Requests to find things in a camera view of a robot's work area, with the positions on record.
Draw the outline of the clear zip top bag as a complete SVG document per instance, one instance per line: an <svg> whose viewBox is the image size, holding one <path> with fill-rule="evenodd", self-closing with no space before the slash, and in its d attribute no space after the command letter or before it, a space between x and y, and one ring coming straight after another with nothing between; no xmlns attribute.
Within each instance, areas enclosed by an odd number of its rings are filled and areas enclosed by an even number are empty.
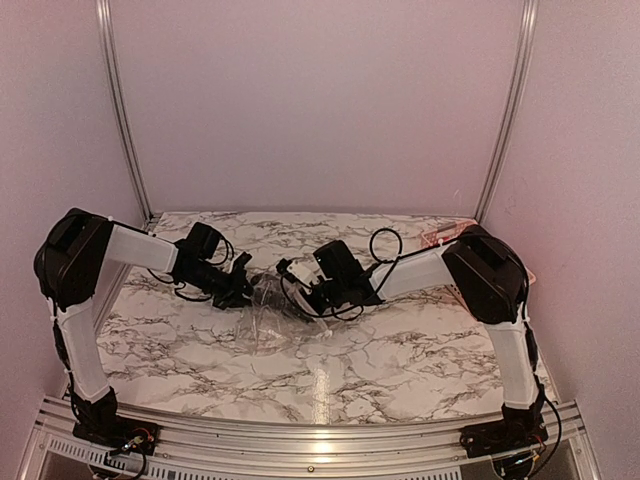
<svg viewBox="0 0 640 480"><path fill-rule="evenodd" d="M301 301L294 287L281 277L260 273L251 279L253 293L250 304L245 306L236 323L234 340L236 347L252 355L267 355L320 342L332 337L333 332L322 319L314 319L296 309L285 297Z"/></svg>

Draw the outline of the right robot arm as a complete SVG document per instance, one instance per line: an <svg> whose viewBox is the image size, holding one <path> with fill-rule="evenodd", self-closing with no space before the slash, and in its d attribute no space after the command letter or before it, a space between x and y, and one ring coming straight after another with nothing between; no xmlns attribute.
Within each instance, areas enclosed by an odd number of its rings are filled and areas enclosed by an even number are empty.
<svg viewBox="0 0 640 480"><path fill-rule="evenodd" d="M301 296L316 315L380 306L418 291L448 289L485 328L502 380L502 419L495 438L515 448L542 422L545 387L527 303L529 273L514 250L472 224L454 238L413 252L371 257L363 266L342 240L315 250L318 275L302 280Z"/></svg>

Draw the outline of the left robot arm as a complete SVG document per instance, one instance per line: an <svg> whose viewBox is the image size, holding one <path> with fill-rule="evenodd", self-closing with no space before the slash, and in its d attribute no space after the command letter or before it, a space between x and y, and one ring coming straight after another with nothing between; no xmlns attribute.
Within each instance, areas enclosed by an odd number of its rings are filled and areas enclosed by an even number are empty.
<svg viewBox="0 0 640 480"><path fill-rule="evenodd" d="M213 259L224 240L202 222L193 224L186 237L171 241L79 208L67 211L52 227L33 268L50 310L79 429L106 445L119 444L127 432L97 346L97 292L108 265L164 274L176 287L196 288L220 310L242 308L252 295L246 272L252 257L229 249L225 260L230 266L225 268Z"/></svg>

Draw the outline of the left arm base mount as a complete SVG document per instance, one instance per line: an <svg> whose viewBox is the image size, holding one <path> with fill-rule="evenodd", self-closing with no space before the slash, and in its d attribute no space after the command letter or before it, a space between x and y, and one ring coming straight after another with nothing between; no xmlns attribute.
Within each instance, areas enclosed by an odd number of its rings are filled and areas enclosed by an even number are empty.
<svg viewBox="0 0 640 480"><path fill-rule="evenodd" d="M73 428L76 438L105 447L115 455L129 452L151 456L154 453L160 427L153 422L117 416L113 424L91 427L77 422Z"/></svg>

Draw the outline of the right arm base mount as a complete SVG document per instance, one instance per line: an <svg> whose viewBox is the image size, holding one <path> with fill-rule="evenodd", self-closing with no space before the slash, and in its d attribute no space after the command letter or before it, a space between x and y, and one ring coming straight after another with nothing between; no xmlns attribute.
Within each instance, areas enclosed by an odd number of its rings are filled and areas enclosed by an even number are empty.
<svg viewBox="0 0 640 480"><path fill-rule="evenodd" d="M507 424L505 420L498 420L466 426L460 431L460 445L465 449L468 458L540 445L548 438L544 423L528 428L522 423Z"/></svg>

